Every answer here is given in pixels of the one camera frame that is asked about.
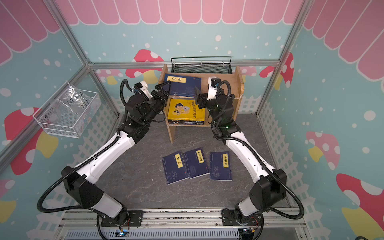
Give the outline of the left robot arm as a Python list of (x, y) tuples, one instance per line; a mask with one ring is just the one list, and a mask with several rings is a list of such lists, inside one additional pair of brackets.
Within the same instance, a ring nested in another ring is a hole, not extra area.
[[(73, 168), (65, 167), (61, 178), (39, 198), (37, 210), (41, 213), (55, 213), (85, 209), (116, 226), (125, 225), (130, 219), (127, 207), (97, 187), (96, 182), (112, 163), (146, 135), (151, 123), (155, 122), (155, 117), (166, 107), (171, 86), (171, 82), (165, 82), (156, 85), (152, 92), (148, 92), (145, 82), (137, 83), (131, 88), (128, 80), (124, 79), (120, 85), (120, 98), (125, 110), (122, 122), (116, 128), (114, 136), (82, 163)], [(60, 184), (64, 184), (66, 193), (78, 205), (45, 208), (43, 203), (46, 197)]]

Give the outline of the yellow cartoon book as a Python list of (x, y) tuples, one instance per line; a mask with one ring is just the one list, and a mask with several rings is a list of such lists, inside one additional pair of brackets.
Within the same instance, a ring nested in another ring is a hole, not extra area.
[(205, 110), (196, 105), (195, 100), (171, 99), (168, 111), (169, 120), (203, 121)]

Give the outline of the dark blue yin-yang book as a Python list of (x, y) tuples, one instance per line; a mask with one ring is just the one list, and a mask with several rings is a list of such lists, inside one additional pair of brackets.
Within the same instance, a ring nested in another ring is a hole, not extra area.
[(181, 151), (162, 157), (162, 163), (168, 185), (189, 178), (189, 173)]

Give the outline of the black deer antler book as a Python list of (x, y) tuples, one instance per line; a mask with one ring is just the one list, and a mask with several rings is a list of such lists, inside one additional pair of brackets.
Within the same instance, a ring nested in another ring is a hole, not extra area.
[(204, 125), (205, 121), (192, 121), (192, 120), (168, 120), (169, 125), (192, 125), (200, 126)]

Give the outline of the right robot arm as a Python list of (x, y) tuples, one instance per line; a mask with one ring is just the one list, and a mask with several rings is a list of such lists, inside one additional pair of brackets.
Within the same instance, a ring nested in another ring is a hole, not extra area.
[[(282, 169), (276, 170), (267, 163), (261, 155), (251, 146), (245, 134), (233, 119), (232, 93), (225, 93), (221, 88), (209, 88), (203, 94), (195, 89), (196, 104), (200, 109), (207, 109), (212, 117), (211, 130), (214, 138), (223, 142), (249, 172), (254, 186), (247, 198), (235, 205), (234, 215), (236, 221), (244, 225), (254, 215), (272, 211), (284, 218), (299, 220), (303, 218), (305, 210), (298, 196), (287, 186), (287, 175)], [(273, 205), (290, 195), (299, 207), (296, 215), (289, 215), (273, 208)]]

